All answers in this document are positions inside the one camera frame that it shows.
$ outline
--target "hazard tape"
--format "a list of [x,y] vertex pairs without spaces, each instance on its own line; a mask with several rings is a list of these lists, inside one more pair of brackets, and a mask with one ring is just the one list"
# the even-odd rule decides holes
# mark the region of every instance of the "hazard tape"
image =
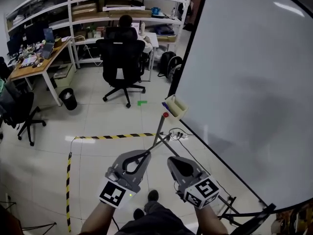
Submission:
[[72,158],[72,152],[68,155],[68,162],[67,162],[67,226],[68,232],[71,232],[70,228],[70,215],[69,215],[69,171],[70,171],[70,162]]
[[123,138],[135,138],[135,137],[153,137],[156,133],[141,133],[141,134],[125,134],[117,136],[94,136],[94,137],[75,137],[75,139],[123,139]]

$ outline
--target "laptop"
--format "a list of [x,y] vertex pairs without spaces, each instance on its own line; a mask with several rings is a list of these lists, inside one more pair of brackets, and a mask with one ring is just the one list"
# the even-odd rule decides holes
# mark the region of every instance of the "laptop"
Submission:
[[45,34],[45,45],[40,56],[43,57],[44,59],[49,59],[53,52],[55,44],[52,28],[44,29],[44,34]]

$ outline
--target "person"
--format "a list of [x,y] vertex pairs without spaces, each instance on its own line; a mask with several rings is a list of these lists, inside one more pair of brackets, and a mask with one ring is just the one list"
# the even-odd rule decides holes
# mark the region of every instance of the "person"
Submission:
[[[118,26],[119,27],[131,27],[133,23],[133,18],[130,15],[123,15],[120,17],[119,21],[118,21]],[[145,49],[143,50],[143,53],[150,53],[150,51],[152,50],[152,45],[150,43],[148,43],[147,41],[145,41],[140,35],[137,36],[138,40],[141,40],[145,43]]]
[[[144,210],[134,211],[134,220],[124,225],[115,235],[194,235],[183,222],[158,202],[158,192],[152,190]],[[203,235],[226,235],[226,227],[218,219],[210,205],[196,209],[196,215]],[[115,208],[100,202],[82,226],[80,235],[106,235]]]

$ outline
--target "black shoe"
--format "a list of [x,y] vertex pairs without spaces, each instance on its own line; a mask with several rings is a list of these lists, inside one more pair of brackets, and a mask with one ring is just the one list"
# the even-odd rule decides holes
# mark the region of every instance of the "black shoe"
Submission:
[[134,211],[133,217],[134,217],[134,220],[138,220],[138,219],[142,218],[144,215],[145,215],[145,213],[143,212],[142,209],[136,209]]
[[152,190],[149,192],[148,201],[157,201],[158,200],[158,191]]

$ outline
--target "computer monitor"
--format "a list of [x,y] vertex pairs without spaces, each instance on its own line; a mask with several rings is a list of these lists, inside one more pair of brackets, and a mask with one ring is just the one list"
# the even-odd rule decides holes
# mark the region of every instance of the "computer monitor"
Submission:
[[21,35],[14,36],[6,44],[8,46],[10,56],[13,56],[15,53],[19,53],[21,45],[23,44],[23,37]]
[[44,29],[45,40],[49,43],[54,43],[54,36],[52,28]]
[[44,40],[45,39],[44,29],[48,27],[49,27],[48,23],[46,23],[45,21],[38,21],[35,22],[33,25],[28,26],[25,29],[27,38],[26,43],[28,45],[32,45]]

